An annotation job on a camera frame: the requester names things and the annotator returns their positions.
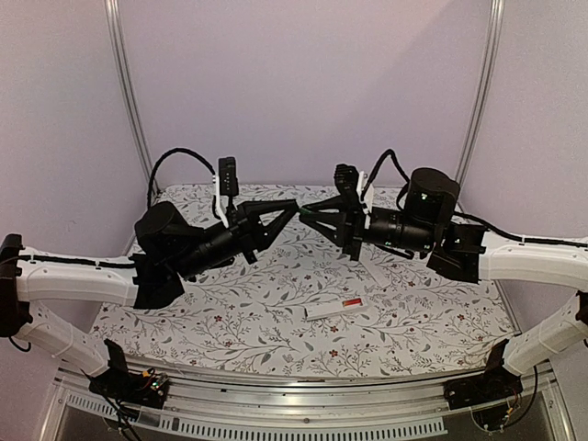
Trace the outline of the white remote battery cover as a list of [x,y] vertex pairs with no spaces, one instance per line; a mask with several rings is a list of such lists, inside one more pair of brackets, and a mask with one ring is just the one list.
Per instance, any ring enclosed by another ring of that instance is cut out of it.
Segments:
[[372,262],[370,262],[370,261],[364,262],[363,266],[379,285],[381,285],[381,286],[387,285],[387,283],[388,283],[387,277]]

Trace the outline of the red orange battery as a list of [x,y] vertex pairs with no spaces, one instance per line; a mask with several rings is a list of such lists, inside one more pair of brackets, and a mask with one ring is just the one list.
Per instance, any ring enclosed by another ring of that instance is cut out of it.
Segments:
[[355,307],[361,307],[362,305],[363,305],[363,301],[360,298],[345,300],[343,302],[344,308],[355,308]]

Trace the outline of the white remote control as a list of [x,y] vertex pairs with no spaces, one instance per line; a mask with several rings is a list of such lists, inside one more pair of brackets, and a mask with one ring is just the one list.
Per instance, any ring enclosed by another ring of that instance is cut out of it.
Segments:
[[367,307],[367,303],[363,301],[361,307],[355,308],[344,308],[343,302],[345,300],[333,300],[325,303],[312,303],[305,306],[305,318],[308,321],[321,320],[331,318],[339,315],[346,315],[364,310]]

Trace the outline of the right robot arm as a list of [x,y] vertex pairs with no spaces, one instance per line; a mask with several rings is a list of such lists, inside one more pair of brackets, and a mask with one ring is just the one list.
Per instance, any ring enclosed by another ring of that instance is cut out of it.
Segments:
[[354,261],[369,243],[407,258],[418,255],[448,280],[518,280],[574,289],[548,318],[492,349],[487,371],[475,381],[482,400],[495,400],[509,388],[511,376],[586,339],[586,239],[518,235],[458,212],[459,184],[433,168],[412,172],[401,189],[400,209],[372,205],[374,178],[361,177],[352,166],[338,165],[334,179],[338,196],[302,207],[300,221]]

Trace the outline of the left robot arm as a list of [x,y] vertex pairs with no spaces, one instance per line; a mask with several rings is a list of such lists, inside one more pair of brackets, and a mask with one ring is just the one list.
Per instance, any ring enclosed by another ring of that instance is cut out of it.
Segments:
[[91,300],[160,310],[184,284],[234,262],[249,264],[275,241],[298,211],[293,199],[245,201],[208,228],[190,225],[174,204],[157,203],[135,224],[140,252],[129,257],[80,257],[26,247],[19,234],[1,244],[1,335],[37,345],[100,378],[118,399],[137,389],[123,351],[80,331],[44,300]]

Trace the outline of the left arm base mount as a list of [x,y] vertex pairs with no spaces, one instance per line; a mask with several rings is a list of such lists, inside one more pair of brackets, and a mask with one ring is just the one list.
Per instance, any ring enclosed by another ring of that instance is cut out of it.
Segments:
[[122,348],[109,339],[104,343],[108,350],[107,370],[91,377],[89,390],[115,401],[163,409],[169,377],[152,367],[142,373],[131,372]]

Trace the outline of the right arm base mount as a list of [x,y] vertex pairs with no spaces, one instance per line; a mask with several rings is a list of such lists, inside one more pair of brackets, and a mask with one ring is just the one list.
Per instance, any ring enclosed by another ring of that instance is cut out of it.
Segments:
[[508,343],[504,339],[492,348],[480,374],[443,383],[444,398],[451,410],[505,399],[523,391],[521,375],[504,367],[503,355]]

